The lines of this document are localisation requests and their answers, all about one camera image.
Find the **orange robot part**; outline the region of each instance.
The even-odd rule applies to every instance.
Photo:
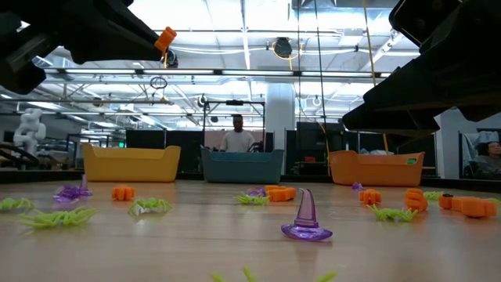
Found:
[[[267,185],[265,189],[270,201],[288,201],[296,197],[296,190],[292,187]]]
[[[477,197],[453,197],[452,195],[445,194],[440,196],[438,204],[441,208],[452,209],[471,218],[497,215],[496,204]]]
[[[155,47],[162,52],[162,55],[164,55],[167,52],[169,45],[174,41],[174,38],[177,35],[178,34],[174,30],[172,30],[172,28],[166,27],[155,42]]]
[[[359,200],[364,204],[376,204],[381,202],[381,193],[374,189],[367,189],[359,193]]]
[[[113,188],[111,198],[116,201],[130,201],[135,196],[134,187],[120,185]]]
[[[409,188],[405,193],[405,206],[413,212],[424,212],[428,208],[428,201],[424,198],[421,189]]]

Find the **plastic storage bin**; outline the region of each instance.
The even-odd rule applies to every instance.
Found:
[[[329,154],[330,174],[335,183],[366,186],[418,186],[424,153],[365,155],[354,151]]]
[[[204,178],[210,183],[277,184],[283,150],[271,153],[223,153],[203,148]]]
[[[181,154],[179,146],[158,150],[84,144],[83,149],[88,181],[169,183],[175,180]]]

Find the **white shirt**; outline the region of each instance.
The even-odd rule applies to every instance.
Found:
[[[226,133],[225,138],[223,138],[221,150],[232,153],[246,153],[253,143],[254,137],[249,132],[232,130]]]

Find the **humanoid robot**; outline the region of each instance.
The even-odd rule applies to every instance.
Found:
[[[40,109],[26,109],[21,115],[21,124],[14,132],[14,146],[21,146],[29,154],[36,156],[38,140],[45,138],[45,125],[40,122]]]

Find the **toy witch hat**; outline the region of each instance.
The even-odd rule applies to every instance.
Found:
[[[294,224],[282,225],[282,232],[296,240],[316,241],[331,237],[332,232],[320,228],[316,221],[315,201],[310,189],[299,188],[299,190],[303,193],[303,197]]]

